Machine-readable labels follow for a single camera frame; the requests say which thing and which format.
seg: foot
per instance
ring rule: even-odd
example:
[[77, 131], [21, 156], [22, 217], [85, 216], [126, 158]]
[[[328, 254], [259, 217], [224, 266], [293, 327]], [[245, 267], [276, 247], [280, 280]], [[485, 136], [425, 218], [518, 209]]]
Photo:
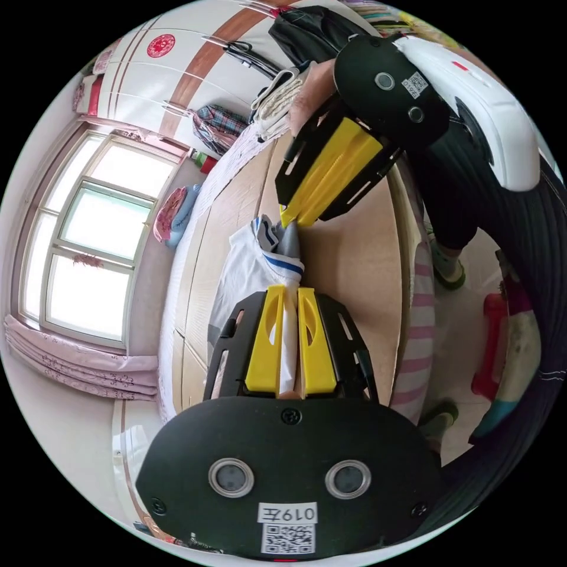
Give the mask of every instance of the foot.
[[435, 234], [431, 225], [426, 224], [431, 256], [433, 261], [433, 273], [435, 279], [447, 290], [455, 291], [463, 286], [466, 280], [465, 269], [461, 261], [456, 257], [444, 254], [435, 240]]
[[433, 451], [438, 454], [441, 452], [443, 436], [458, 417], [459, 410], [455, 403], [443, 400], [419, 420], [418, 428]]

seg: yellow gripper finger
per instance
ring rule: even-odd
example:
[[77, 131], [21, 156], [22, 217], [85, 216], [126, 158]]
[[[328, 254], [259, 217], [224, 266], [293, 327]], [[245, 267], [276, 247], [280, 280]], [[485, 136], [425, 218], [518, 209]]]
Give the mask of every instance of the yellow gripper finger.
[[298, 290], [299, 353], [304, 377], [304, 395], [329, 394], [337, 380], [325, 329], [317, 307], [315, 290]]
[[382, 144], [360, 125], [344, 118], [317, 156], [290, 204], [286, 208], [280, 206], [283, 227], [296, 219], [299, 226], [314, 224], [382, 149]]
[[246, 374], [250, 392], [279, 393], [279, 372], [282, 358], [285, 286], [272, 285], [266, 299]]

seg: white device housing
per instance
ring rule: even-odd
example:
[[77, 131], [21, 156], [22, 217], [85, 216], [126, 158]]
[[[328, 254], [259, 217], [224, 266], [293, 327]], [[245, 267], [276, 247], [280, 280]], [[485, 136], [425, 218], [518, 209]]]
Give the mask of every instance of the white device housing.
[[455, 98], [468, 107], [484, 133], [502, 187], [529, 191], [539, 182], [539, 147], [532, 121], [516, 98], [497, 80], [443, 45], [404, 36], [394, 45], [423, 71], [426, 79], [451, 109]]

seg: window pane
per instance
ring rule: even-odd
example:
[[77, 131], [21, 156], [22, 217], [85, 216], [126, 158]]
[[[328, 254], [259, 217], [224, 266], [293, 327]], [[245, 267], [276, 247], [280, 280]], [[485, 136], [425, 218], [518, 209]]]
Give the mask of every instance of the window pane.
[[61, 238], [100, 252], [134, 259], [151, 203], [131, 203], [117, 191], [85, 184], [65, 220]]
[[35, 222], [28, 248], [28, 257], [24, 269], [22, 308], [26, 315], [35, 319], [40, 316], [41, 279], [56, 223], [57, 217], [55, 215], [40, 213]]
[[80, 174], [87, 165], [89, 159], [104, 141], [104, 136], [89, 136], [75, 152], [66, 165], [63, 173], [59, 176], [45, 206], [53, 211], [60, 211], [71, 192], [71, 189], [79, 179]]
[[150, 154], [113, 144], [105, 152], [91, 177], [157, 197], [174, 167], [173, 163]]
[[129, 274], [53, 256], [47, 321], [98, 337], [122, 340]]

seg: plaid bag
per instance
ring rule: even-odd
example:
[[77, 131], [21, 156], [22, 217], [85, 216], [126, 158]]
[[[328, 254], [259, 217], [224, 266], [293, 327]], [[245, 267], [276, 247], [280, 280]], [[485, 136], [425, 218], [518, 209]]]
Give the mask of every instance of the plaid bag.
[[217, 105], [187, 113], [193, 118], [195, 136], [218, 155], [224, 155], [248, 125], [246, 118]]

